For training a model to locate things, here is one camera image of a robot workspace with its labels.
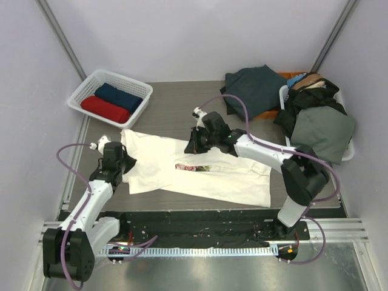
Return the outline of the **white floral print t-shirt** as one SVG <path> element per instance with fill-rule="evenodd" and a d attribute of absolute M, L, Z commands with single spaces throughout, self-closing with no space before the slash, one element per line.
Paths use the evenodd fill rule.
<path fill-rule="evenodd" d="M 126 129 L 121 143 L 136 164 L 122 178 L 131 194 L 166 190 L 220 201 L 270 207 L 271 168 L 217 148 L 185 154 L 185 140 Z"/>

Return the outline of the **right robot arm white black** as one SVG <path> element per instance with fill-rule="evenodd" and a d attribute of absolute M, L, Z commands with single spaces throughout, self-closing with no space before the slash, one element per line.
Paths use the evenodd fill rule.
<path fill-rule="evenodd" d="M 255 139 L 246 130 L 232 130 L 219 113 L 196 108 L 192 115 L 196 126 L 190 130 L 186 154 L 205 154 L 217 148 L 225 154 L 260 162 L 282 174 L 287 198 L 273 221 L 273 231 L 277 238 L 290 238 L 308 206 L 329 182 L 326 163 L 319 162 L 309 146 L 284 147 Z"/>

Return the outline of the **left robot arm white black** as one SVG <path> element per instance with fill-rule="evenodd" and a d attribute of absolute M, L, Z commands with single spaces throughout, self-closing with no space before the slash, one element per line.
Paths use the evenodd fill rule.
<path fill-rule="evenodd" d="M 89 146 L 102 156 L 90 177 L 81 178 L 86 184 L 82 198 L 58 227 L 44 232 L 42 239 L 44 276 L 66 279 L 74 290 L 81 290 L 90 278 L 99 251 L 112 238 L 121 242 L 129 234 L 128 225 L 118 218 L 98 216 L 136 159 L 125 145 L 106 136 Z"/>

